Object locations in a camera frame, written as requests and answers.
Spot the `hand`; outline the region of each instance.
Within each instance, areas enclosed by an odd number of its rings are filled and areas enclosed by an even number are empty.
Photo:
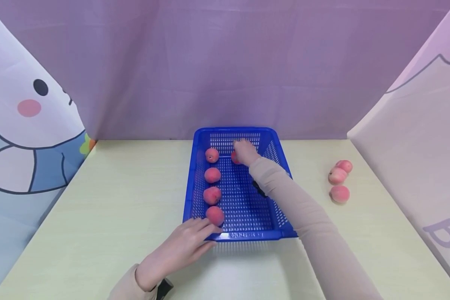
[[[135,279],[144,291],[151,291],[165,277],[196,262],[216,246],[215,241],[203,241],[212,233],[222,233],[208,219],[190,219],[179,225],[155,251],[140,263]]]
[[[261,157],[257,153],[255,146],[252,145],[250,141],[244,139],[241,139],[240,141],[233,141],[233,147],[235,148],[238,161],[247,167],[250,167],[254,161]]]

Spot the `table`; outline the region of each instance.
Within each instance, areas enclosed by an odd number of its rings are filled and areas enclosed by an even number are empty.
[[[384,299],[450,300],[450,278],[348,140],[282,141]],[[0,287],[0,300],[106,299],[180,224],[191,141],[100,141]],[[327,173],[349,159],[345,205]],[[297,239],[220,243],[170,277],[169,299],[324,299]]]

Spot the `peach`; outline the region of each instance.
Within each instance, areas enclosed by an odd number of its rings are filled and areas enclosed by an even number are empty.
[[[203,199],[208,205],[216,205],[222,198],[222,191],[216,187],[212,186],[203,191]]]
[[[240,161],[237,159],[237,153],[235,151],[232,151],[232,161],[236,165],[240,165]]]
[[[205,180],[208,183],[216,183],[217,181],[220,180],[221,177],[222,177],[222,174],[215,167],[213,167],[213,168],[211,167],[205,171]]]
[[[216,163],[218,161],[218,150],[215,148],[209,148],[205,151],[205,157],[210,164]]]
[[[345,170],[341,169],[341,168],[337,168],[334,167],[332,168],[332,170],[330,171],[330,173],[328,173],[328,181],[330,183],[332,183],[333,185],[337,185],[340,183],[343,183],[347,177],[347,173]]]
[[[205,215],[210,220],[210,223],[214,224],[217,227],[220,227],[222,224],[224,224],[225,215],[218,206],[210,206],[210,208],[207,209]]]
[[[353,169],[353,165],[349,160],[339,160],[335,167],[341,168],[343,171],[346,171],[347,174],[350,173]]]
[[[336,202],[345,203],[350,198],[350,190],[343,185],[334,186],[330,190],[330,196]]]

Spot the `purple cloth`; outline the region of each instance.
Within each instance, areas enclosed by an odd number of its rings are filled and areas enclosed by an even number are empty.
[[[450,0],[0,0],[94,139],[345,138]]]

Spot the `sleeve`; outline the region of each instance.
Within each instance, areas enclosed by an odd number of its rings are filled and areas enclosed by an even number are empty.
[[[108,296],[108,300],[156,300],[157,288],[151,292],[144,292],[135,280],[135,270],[138,264],[133,265],[118,281]]]
[[[325,210],[282,167],[261,157],[249,171],[297,232],[327,300],[383,299]]]

